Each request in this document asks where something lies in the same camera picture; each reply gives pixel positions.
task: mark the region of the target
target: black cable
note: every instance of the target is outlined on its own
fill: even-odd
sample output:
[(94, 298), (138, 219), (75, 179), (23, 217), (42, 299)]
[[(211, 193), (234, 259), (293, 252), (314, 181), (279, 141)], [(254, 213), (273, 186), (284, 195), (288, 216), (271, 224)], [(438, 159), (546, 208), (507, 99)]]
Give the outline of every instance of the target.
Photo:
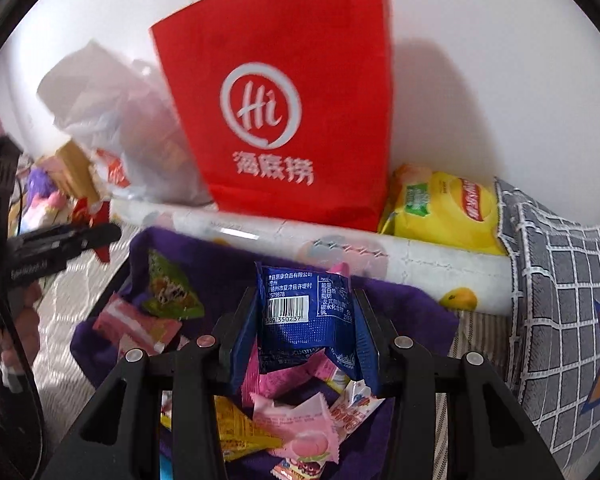
[(9, 333), (11, 339), (13, 341), (13, 347), (18, 355), (18, 359), (20, 360), (20, 364), (22, 365), (22, 369), (24, 371), (25, 383), (27, 386), (27, 390), (29, 391), (30, 397), (33, 400), (33, 403), (36, 408), (36, 417), (38, 419), (38, 429), (39, 429), (39, 438), (40, 438), (40, 447), (38, 451), (38, 461), (36, 463), (36, 467), (33, 470), (32, 475), (30, 476), (30, 480), (35, 480), (38, 478), (41, 473), (42, 468), (42, 458), (44, 456), (44, 414), (42, 411), (42, 403), (40, 402), (40, 394), (38, 393), (38, 388), (36, 387), (36, 380), (33, 377), (33, 371), (31, 370), (31, 366), (29, 365), (29, 361), (27, 359), (27, 355), (22, 347), (22, 341), (20, 340), (20, 336), (18, 335), (18, 331), (16, 330), (13, 319), (11, 319), (11, 311), (9, 309), (9, 305), (5, 303), (4, 298), (0, 294), (0, 324), (4, 327), (4, 329)]
[(24, 204), (22, 203), (22, 183), (17, 175), (16, 182), (18, 183), (18, 189), (20, 190), (20, 211), (18, 212), (18, 233), (16, 236), (20, 236), (20, 231), (22, 229), (22, 208)]

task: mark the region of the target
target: silver screw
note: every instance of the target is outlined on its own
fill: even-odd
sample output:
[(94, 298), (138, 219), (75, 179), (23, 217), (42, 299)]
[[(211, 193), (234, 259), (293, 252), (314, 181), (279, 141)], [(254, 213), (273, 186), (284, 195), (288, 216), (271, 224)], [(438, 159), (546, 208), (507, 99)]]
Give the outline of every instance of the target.
[(125, 359), (130, 363), (138, 362), (140, 359), (142, 359), (142, 350), (139, 348), (132, 348), (126, 353)]
[(474, 366), (480, 366), (484, 362), (484, 357), (482, 357), (478, 352), (469, 352), (466, 355), (466, 361)]
[(196, 339), (196, 344), (200, 348), (209, 348), (216, 344), (216, 338), (212, 335), (201, 335), (198, 339)]
[(399, 335), (394, 339), (394, 343), (398, 348), (411, 348), (413, 346), (413, 339), (407, 335)]

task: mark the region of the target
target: red paper bag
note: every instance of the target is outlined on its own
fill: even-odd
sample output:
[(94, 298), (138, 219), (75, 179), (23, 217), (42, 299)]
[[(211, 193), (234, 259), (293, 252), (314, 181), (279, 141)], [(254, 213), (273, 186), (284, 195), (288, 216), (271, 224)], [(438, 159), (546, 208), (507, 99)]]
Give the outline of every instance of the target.
[(221, 210), (376, 230), (390, 142), (387, 0), (201, 0), (152, 32)]

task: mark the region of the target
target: purple fabric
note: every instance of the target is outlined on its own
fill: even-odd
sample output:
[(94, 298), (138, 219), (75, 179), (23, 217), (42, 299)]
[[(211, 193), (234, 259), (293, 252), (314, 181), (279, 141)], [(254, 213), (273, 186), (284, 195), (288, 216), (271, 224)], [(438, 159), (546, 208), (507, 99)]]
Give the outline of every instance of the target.
[[(121, 296), (136, 305), (149, 297), (149, 249), (156, 249), (180, 266), (205, 306), (205, 317), (183, 323), (182, 333), (190, 339), (209, 333), (222, 314), (235, 310), (244, 289), (255, 283), (255, 261), (274, 267), (314, 270), (313, 267), (282, 258), (262, 256), (160, 228), (149, 228), (138, 234), (129, 247), (132, 279), (130, 285), (120, 291)], [(427, 294), (412, 286), (358, 276), (352, 277), (352, 286), (366, 291), (376, 312), (388, 316), (398, 333), (410, 336), (430, 352), (439, 355), (448, 353), (458, 329), (458, 318)], [(88, 380), (94, 386), (99, 386), (115, 366), (118, 351), (92, 330), (94, 321), (95, 318), (90, 318), (76, 327), (71, 352)], [(176, 341), (173, 341), (167, 351), (175, 344)], [(283, 400), (298, 403), (316, 391), (322, 391), (330, 404), (337, 398), (337, 394), (321, 381), (311, 381), (283, 397)], [(340, 465), (329, 465), (322, 478), (367, 480), (379, 476), (392, 413), (392, 401), (384, 402), (370, 420), (342, 445)], [(160, 448), (170, 456), (171, 435), (168, 431), (164, 431), (162, 435)], [(269, 471), (278, 461), (279, 459), (261, 452), (228, 463), (227, 471), (230, 478), (236, 480), (270, 480), (272, 477)]]
[(40, 195), (42, 198), (49, 198), (56, 191), (58, 191), (58, 187), (48, 174), (46, 174), (45, 170), (32, 168), (27, 178), (27, 208), (29, 208), (36, 195)]

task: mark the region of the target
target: white wall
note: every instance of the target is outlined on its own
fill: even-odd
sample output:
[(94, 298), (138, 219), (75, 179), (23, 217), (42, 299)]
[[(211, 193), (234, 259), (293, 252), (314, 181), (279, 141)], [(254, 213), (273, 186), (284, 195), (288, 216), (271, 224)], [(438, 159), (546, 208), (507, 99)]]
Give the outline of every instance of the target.
[[(0, 114), (34, 155), (62, 137), (35, 92), (95, 38), (156, 60), (149, 27), (191, 0), (40, 0), (0, 53)], [(600, 222), (600, 34), (572, 0), (392, 0), (392, 165), (497, 174)]]

